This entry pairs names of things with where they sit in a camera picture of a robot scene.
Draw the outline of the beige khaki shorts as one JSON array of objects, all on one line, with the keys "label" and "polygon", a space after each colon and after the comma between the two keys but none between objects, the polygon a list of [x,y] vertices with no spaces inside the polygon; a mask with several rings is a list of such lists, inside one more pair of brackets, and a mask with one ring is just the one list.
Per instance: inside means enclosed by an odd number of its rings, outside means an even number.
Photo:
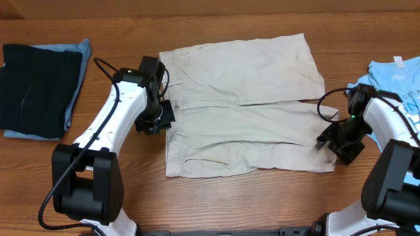
[{"label": "beige khaki shorts", "polygon": [[339,118],[315,101],[324,78],[303,34],[206,43],[159,54],[175,121],[168,177],[213,178],[258,168],[331,172],[316,139]]}]

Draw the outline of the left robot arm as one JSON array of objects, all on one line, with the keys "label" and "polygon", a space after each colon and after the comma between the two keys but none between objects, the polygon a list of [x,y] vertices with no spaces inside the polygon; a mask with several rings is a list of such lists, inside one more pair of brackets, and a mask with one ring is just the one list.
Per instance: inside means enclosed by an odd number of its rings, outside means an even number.
[{"label": "left robot arm", "polygon": [[59,144],[52,153],[52,189],[48,202],[54,210],[74,220],[58,229],[88,227],[96,235],[140,235],[140,226],[123,210],[124,187],[118,155],[132,127],[153,135],[171,128],[175,115],[164,95],[169,71],[159,58],[144,56],[138,69],[120,68],[106,103],[88,129],[73,144]]}]

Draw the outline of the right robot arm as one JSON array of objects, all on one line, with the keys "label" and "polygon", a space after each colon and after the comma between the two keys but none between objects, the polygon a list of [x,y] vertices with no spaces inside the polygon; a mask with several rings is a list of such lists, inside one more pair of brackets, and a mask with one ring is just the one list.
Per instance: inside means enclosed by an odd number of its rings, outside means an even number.
[{"label": "right robot arm", "polygon": [[324,214],[305,235],[371,235],[384,229],[418,235],[419,186],[404,179],[409,172],[419,178],[419,133],[404,115],[399,95],[366,84],[347,92],[349,118],[330,121],[316,148],[327,146],[348,165],[364,149],[364,136],[374,134],[382,151],[365,180],[361,199]]}]

